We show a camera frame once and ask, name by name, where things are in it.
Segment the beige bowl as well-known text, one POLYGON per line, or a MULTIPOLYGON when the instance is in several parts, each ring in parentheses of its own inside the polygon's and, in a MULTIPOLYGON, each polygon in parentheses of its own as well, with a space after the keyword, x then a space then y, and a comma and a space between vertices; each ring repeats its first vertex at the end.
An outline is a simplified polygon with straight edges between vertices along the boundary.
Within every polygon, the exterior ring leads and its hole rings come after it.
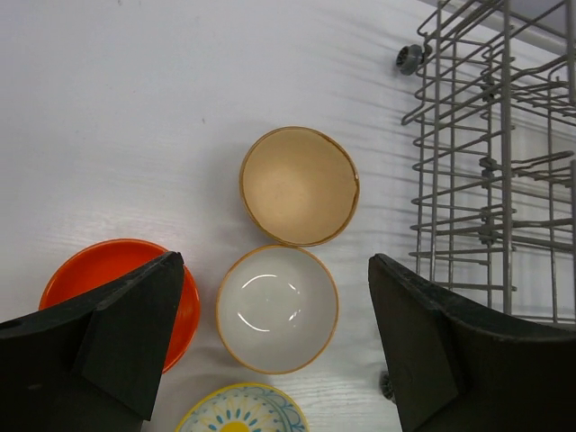
POLYGON ((337 237, 360 197, 359 174, 345 149, 302 126, 260 137, 242 161, 238 186, 250 219, 270 238, 298 247, 337 237))

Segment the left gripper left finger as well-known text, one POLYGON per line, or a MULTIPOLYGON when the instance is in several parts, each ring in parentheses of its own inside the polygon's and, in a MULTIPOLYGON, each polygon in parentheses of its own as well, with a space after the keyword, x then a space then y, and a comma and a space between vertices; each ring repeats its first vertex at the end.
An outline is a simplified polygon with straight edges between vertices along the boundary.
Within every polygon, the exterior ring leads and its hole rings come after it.
POLYGON ((1 325, 3 431, 139 431, 150 420, 184 284, 166 252, 1 325))

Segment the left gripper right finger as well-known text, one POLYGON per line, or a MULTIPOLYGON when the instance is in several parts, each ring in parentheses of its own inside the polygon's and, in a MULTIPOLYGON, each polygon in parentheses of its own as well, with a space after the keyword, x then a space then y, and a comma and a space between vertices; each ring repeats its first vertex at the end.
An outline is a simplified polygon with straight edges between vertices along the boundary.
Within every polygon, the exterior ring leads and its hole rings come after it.
POLYGON ((574 430, 573 331, 482 306, 383 254, 368 283, 403 430, 574 430))

